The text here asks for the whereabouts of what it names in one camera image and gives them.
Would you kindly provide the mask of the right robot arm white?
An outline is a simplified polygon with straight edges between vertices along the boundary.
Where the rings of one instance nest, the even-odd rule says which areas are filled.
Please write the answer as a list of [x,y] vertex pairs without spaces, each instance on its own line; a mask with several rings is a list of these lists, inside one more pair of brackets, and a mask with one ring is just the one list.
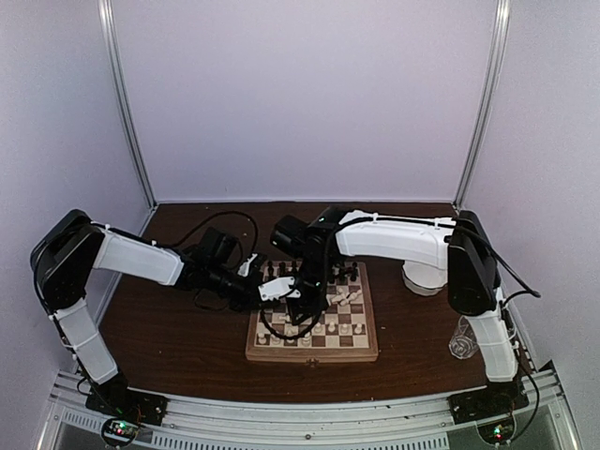
[[259,298],[285,300],[292,315],[323,310],[329,273],[346,257],[400,260],[413,289],[447,288],[449,305],[467,319],[484,359],[487,387],[481,406],[497,414],[516,399],[518,359],[505,322],[507,303],[498,296],[497,266],[503,260],[474,212],[412,218],[329,206],[310,223],[284,217],[271,242],[300,260],[301,267],[295,276],[261,285]]

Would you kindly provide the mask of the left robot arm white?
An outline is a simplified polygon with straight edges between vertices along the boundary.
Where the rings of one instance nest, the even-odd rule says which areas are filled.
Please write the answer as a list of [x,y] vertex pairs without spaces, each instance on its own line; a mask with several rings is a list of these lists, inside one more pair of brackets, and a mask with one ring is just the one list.
[[263,259],[252,253],[229,267],[239,245],[238,238],[213,227],[189,247],[160,244],[97,223],[79,209],[69,211],[36,244],[30,267],[38,300],[89,379],[101,385],[97,398],[113,415],[129,414],[135,397],[114,380],[119,367],[86,304],[91,272],[106,270],[182,291],[208,290],[231,308],[248,310],[262,299]]

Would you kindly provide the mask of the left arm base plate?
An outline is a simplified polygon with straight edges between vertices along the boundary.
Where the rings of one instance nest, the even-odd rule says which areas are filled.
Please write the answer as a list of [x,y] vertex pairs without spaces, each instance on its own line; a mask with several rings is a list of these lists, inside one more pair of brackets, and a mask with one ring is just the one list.
[[88,410],[152,426],[162,424],[167,406],[164,396],[131,390],[122,382],[93,382],[85,402]]

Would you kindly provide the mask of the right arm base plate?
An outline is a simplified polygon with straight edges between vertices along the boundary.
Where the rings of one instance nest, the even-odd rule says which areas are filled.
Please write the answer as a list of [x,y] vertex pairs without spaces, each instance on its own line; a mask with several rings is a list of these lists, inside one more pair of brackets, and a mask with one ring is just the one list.
[[530,404],[525,394],[509,394],[488,389],[454,394],[447,400],[456,425],[509,414]]

